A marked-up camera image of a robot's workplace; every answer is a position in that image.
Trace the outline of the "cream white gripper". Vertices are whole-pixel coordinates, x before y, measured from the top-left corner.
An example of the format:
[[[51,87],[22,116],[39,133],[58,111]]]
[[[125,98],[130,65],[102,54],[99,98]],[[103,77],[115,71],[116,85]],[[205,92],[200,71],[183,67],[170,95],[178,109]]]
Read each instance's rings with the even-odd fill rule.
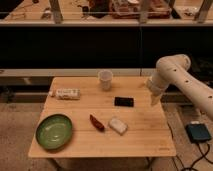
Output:
[[[149,77],[146,86],[153,94],[151,95],[151,105],[158,104],[161,99],[160,94],[165,91],[165,82],[161,78]]]

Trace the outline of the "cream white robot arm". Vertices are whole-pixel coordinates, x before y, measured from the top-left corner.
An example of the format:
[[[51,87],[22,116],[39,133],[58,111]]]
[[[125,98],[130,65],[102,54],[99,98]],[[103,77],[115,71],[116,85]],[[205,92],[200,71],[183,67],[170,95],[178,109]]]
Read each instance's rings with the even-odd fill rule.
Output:
[[[170,84],[175,85],[197,108],[213,121],[213,89],[190,75],[191,60],[187,55],[165,56],[146,82],[155,105]]]

